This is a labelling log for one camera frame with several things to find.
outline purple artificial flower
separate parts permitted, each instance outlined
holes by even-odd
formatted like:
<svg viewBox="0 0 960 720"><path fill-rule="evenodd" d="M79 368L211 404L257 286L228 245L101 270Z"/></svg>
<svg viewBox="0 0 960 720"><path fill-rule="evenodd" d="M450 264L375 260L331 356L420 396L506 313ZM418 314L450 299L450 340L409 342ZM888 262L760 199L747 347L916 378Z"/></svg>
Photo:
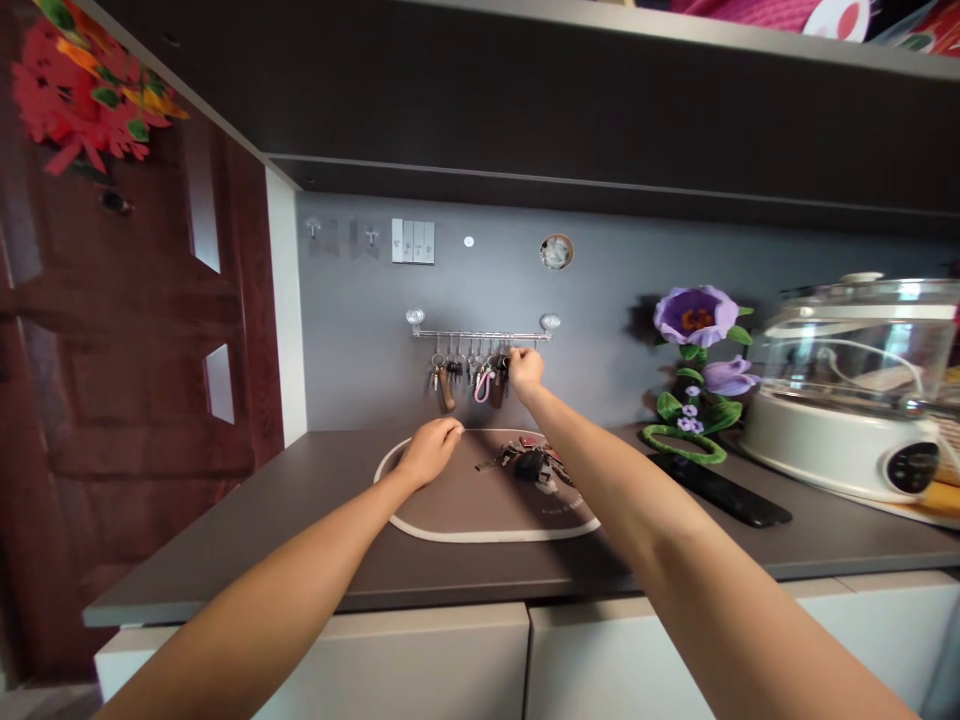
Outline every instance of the purple artificial flower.
<svg viewBox="0 0 960 720"><path fill-rule="evenodd" d="M743 395L760 382L756 375L747 374L750 365L740 355L727 363L710 363L703 369L707 390L717 395Z"/></svg>
<svg viewBox="0 0 960 720"><path fill-rule="evenodd" d="M739 312L713 285L674 288L657 303L653 324L667 342L710 347L727 336Z"/></svg>

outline white light switch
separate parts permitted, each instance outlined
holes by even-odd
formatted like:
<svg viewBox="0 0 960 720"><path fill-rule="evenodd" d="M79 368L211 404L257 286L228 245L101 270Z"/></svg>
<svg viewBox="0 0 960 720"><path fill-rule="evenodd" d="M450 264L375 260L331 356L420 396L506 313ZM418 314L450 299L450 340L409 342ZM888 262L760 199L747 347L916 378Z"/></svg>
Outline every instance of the white light switch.
<svg viewBox="0 0 960 720"><path fill-rule="evenodd" d="M423 226L420 220L413 223L413 261L415 263L424 263L426 259L423 254Z"/></svg>
<svg viewBox="0 0 960 720"><path fill-rule="evenodd" d="M433 265L433 234L435 228L433 223L424 223L423 228L423 261L427 265Z"/></svg>
<svg viewBox="0 0 960 720"><path fill-rule="evenodd" d="M393 262L403 262L403 220L393 218L393 234L390 239L390 252Z"/></svg>
<svg viewBox="0 0 960 720"><path fill-rule="evenodd" d="M403 221L403 262L413 262L413 220Z"/></svg>

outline pink fabric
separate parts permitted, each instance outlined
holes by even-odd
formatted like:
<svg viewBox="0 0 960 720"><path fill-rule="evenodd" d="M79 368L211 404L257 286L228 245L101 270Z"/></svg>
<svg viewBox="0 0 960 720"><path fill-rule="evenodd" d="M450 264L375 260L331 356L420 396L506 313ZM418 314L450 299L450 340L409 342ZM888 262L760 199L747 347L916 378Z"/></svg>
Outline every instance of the pink fabric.
<svg viewBox="0 0 960 720"><path fill-rule="evenodd" d="M803 32L819 0L673 0L671 9L741 25Z"/></svg>

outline small round wall hole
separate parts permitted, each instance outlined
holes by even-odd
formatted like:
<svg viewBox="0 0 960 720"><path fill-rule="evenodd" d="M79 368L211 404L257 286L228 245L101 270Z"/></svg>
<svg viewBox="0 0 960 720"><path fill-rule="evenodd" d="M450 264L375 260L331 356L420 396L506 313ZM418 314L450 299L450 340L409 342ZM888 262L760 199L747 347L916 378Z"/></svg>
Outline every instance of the small round wall hole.
<svg viewBox="0 0 960 720"><path fill-rule="evenodd" d="M133 209L127 199L116 190L104 190L100 195L100 204L117 215L129 215Z"/></svg>
<svg viewBox="0 0 960 720"><path fill-rule="evenodd" d="M540 261L550 270L563 270L573 262L573 241L566 235L551 235L540 246Z"/></svg>

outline placemat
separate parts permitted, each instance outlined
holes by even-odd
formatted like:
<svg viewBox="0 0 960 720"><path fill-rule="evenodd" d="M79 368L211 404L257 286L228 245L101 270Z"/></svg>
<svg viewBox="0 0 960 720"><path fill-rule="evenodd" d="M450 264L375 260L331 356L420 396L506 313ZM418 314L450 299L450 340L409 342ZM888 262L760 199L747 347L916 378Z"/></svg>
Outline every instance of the placemat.
<svg viewBox="0 0 960 720"><path fill-rule="evenodd" d="M390 522L414 537L447 543L542 542L600 527L580 493L555 474L557 492L548 495L536 483L516 480L513 461L476 470L521 435L546 442L523 430L467 430L440 476L414 493ZM387 453L373 482L397 466L409 442Z"/></svg>

